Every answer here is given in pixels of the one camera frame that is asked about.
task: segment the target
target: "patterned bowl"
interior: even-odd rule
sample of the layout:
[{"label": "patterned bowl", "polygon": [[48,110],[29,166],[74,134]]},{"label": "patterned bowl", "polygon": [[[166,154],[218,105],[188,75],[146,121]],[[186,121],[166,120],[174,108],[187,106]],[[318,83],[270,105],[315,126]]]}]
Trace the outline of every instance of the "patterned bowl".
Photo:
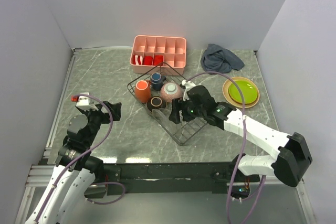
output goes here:
[{"label": "patterned bowl", "polygon": [[174,82],[168,82],[160,90],[160,97],[166,102],[172,102],[173,99],[183,96],[183,91],[179,85]]}]

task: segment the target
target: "pink utensil organizer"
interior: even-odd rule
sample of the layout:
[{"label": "pink utensil organizer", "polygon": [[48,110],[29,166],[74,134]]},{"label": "pink utensil organizer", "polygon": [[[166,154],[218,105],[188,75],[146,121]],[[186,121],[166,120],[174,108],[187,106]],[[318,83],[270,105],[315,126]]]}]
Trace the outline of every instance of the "pink utensil organizer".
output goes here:
[{"label": "pink utensil organizer", "polygon": [[[185,57],[186,46],[187,41],[185,38],[138,35],[134,39],[130,64],[132,65],[133,71],[135,73],[146,73],[147,71],[151,70],[154,67],[153,65],[154,57],[161,55],[163,56],[163,62],[164,62],[162,68],[169,68],[168,65],[170,65],[179,74],[183,74],[186,64],[186,57]],[[151,65],[133,64],[133,58],[135,55],[143,57],[145,56],[153,57],[152,64]]]}]

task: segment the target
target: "black wire rack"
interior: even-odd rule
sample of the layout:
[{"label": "black wire rack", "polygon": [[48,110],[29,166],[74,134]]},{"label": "black wire rack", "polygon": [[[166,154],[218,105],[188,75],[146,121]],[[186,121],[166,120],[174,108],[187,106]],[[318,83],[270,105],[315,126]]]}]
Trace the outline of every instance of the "black wire rack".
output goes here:
[{"label": "black wire rack", "polygon": [[[127,89],[130,91],[130,93],[134,96],[135,99],[135,85],[140,80],[150,80],[151,74],[158,72],[162,76],[166,76],[165,82],[175,82],[176,84],[180,85],[182,83],[182,80],[186,80],[181,74],[179,74],[175,69],[173,69],[169,64],[166,62],[161,63],[162,66],[155,66],[151,70],[147,71],[146,73],[142,74],[141,76],[137,77],[136,79],[132,80],[130,83],[127,84]],[[152,96],[159,95],[158,91],[151,90]],[[154,111],[150,112],[147,107],[145,106],[145,103],[141,103],[144,109],[147,111],[148,115],[154,118],[158,124],[165,130],[167,133],[172,137],[172,139],[178,144],[178,145],[184,145],[187,141],[189,141],[196,133],[198,133],[207,123],[201,119],[196,118],[190,122],[182,122],[181,117],[181,124],[174,125],[173,122],[170,122],[168,120],[169,115],[165,115],[166,122],[169,121],[169,124],[173,127],[169,127],[167,123],[162,123],[161,120],[159,120],[157,117],[154,116]],[[169,110],[169,113],[171,112],[172,105],[171,103],[167,104],[167,108]]]}]

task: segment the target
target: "dish rack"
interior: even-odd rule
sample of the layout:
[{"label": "dish rack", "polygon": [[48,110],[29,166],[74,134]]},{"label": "dish rack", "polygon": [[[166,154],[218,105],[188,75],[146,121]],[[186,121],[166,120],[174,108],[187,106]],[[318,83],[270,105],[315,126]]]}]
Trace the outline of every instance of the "dish rack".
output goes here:
[{"label": "dish rack", "polygon": [[[130,64],[134,73],[154,73],[153,67],[155,56],[163,57],[163,68],[173,68],[171,75],[183,74],[186,64],[187,41],[180,37],[160,37],[138,35],[134,39]],[[133,63],[135,55],[152,57],[150,65],[136,65]]]},{"label": "dish rack", "polygon": [[[154,66],[146,73],[142,74],[141,76],[137,77],[136,79],[132,80],[130,83],[127,84],[127,89],[130,93],[134,96],[135,99],[135,85],[140,80],[150,80],[151,73],[158,72],[163,76],[166,76],[166,82],[175,82],[176,84],[180,85],[182,80],[186,80],[181,74],[179,74],[175,69],[173,69],[169,63],[163,62],[163,66]],[[159,95],[159,91],[155,91],[151,89],[152,96]],[[147,111],[148,115],[153,117],[158,124],[170,135],[170,137],[180,146],[184,145],[187,141],[189,141],[196,133],[198,133],[207,123],[205,120],[201,118],[196,118],[190,122],[182,122],[181,116],[181,123],[175,125],[173,122],[168,120],[169,114],[172,110],[172,104],[167,103],[166,109],[164,113],[160,113],[160,115],[164,115],[164,118],[158,118],[155,116],[159,114],[157,110],[153,110],[150,112],[145,103],[141,103],[144,109]]]}]

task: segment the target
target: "gray floor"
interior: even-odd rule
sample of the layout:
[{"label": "gray floor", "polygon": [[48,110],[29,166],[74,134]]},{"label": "gray floor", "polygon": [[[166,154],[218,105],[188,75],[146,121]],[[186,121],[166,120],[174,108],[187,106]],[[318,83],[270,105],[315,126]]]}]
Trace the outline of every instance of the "gray floor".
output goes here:
[{"label": "gray floor", "polygon": [[[188,50],[184,72],[186,78],[203,72],[200,65],[202,50]],[[259,103],[246,110],[253,119],[274,129],[277,128],[264,81],[252,50],[238,50],[234,53],[245,66],[240,71],[232,70],[229,76],[242,76],[252,80],[260,91]],[[59,124],[56,128],[49,164],[53,164],[62,145],[69,120],[79,114],[72,94],[91,92],[101,100],[111,103],[122,102],[122,119],[113,124],[112,133],[93,155],[105,163],[174,163],[174,162],[228,162],[239,153],[242,138],[213,126],[205,126],[185,146],[178,146],[159,127],[157,121],[147,115],[144,108],[128,92],[127,84],[139,74],[132,71],[129,63],[130,49],[80,50],[69,78],[65,100],[62,105]],[[196,84],[207,87],[216,101],[225,101],[221,76],[201,76]],[[95,143],[105,135],[108,126],[103,125]],[[257,155],[261,150],[247,142],[245,153]]]},{"label": "gray floor", "polygon": [[[37,188],[28,216],[38,203],[44,188]],[[107,196],[110,201],[115,196]],[[227,223],[226,195],[204,193],[128,194],[119,202],[99,206],[78,202],[68,224],[223,224]],[[240,223],[253,199],[240,205],[231,204],[230,216]],[[285,185],[266,185],[247,224],[306,223],[298,193]]]}]

